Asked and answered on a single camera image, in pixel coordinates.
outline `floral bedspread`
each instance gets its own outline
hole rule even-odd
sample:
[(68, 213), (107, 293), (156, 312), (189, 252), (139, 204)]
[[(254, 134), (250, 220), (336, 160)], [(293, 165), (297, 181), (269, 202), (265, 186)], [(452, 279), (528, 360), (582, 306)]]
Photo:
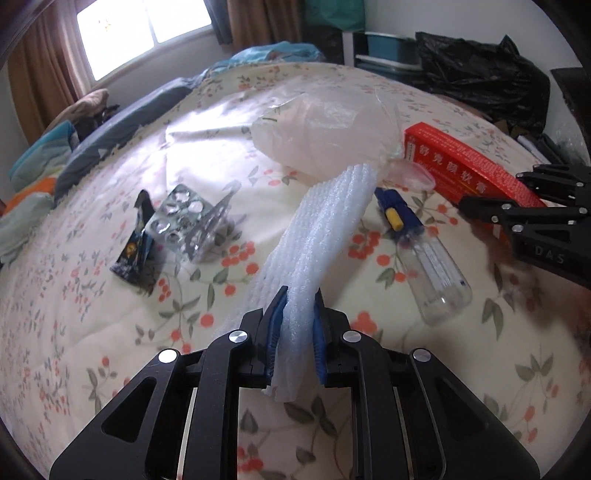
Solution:
[[(262, 64), (205, 81), (97, 166), (0, 274), (0, 416), (44, 475), (159, 350), (205, 348), (240, 305), (311, 185), (259, 153), (249, 126), (281, 99), (342, 83), (397, 96), (406, 126), (428, 122), (513, 173), (535, 163), (461, 108), (361, 70)], [(180, 182), (213, 203), (234, 190), (233, 222), (211, 262), (156, 250), (148, 295), (109, 267), (133, 228), (138, 192), (158, 204)], [(591, 301), (572, 283), (513, 261), (437, 193), (404, 195), (466, 276), (472, 304), (440, 326), (421, 321), (375, 201), (326, 274), (326, 304), (387, 348), (432, 350), (547, 471), (591, 407)], [(348, 392), (320, 388), (313, 374), (294, 403), (241, 394), (240, 478), (348, 479), (351, 448)]]

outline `window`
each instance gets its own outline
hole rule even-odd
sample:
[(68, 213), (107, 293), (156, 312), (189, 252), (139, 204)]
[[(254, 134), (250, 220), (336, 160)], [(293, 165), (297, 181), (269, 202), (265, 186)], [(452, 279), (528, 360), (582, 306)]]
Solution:
[(167, 40), (211, 24), (201, 0), (96, 0), (77, 19), (95, 80)]

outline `metal screw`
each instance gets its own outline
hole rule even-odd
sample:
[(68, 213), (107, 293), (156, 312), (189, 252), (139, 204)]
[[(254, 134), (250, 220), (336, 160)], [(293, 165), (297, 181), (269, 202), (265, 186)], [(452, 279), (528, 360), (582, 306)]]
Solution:
[(234, 330), (232, 333), (230, 333), (228, 338), (231, 342), (242, 343), (246, 341), (248, 334), (244, 330)]
[(343, 334), (343, 340), (349, 343), (357, 343), (361, 340), (361, 334), (355, 330), (348, 330)]
[(431, 352), (424, 348), (419, 348), (413, 352), (413, 357), (418, 362), (428, 362), (431, 359)]
[(160, 360), (164, 364), (169, 364), (170, 362), (174, 362), (178, 356), (178, 353), (174, 350), (168, 348), (166, 350), (162, 350), (158, 355), (158, 360)]

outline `cardboard box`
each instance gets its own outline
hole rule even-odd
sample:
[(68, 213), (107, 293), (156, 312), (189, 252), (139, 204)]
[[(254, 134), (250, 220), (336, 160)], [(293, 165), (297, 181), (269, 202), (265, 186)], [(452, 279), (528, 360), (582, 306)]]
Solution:
[[(408, 160), (423, 165), (435, 178), (435, 190), (458, 204), (464, 195), (512, 199), (522, 207), (545, 204), (503, 167), (480, 152), (426, 123), (407, 128)], [(499, 225), (488, 225), (501, 238)]]

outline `yellow cap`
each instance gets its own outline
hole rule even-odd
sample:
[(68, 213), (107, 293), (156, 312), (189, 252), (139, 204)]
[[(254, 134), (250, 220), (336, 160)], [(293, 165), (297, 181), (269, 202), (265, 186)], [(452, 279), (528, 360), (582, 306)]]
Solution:
[(388, 210), (386, 210), (386, 218), (388, 219), (388, 223), (394, 229), (395, 232), (399, 232), (404, 228), (404, 224), (400, 218), (400, 215), (395, 209), (389, 208)]

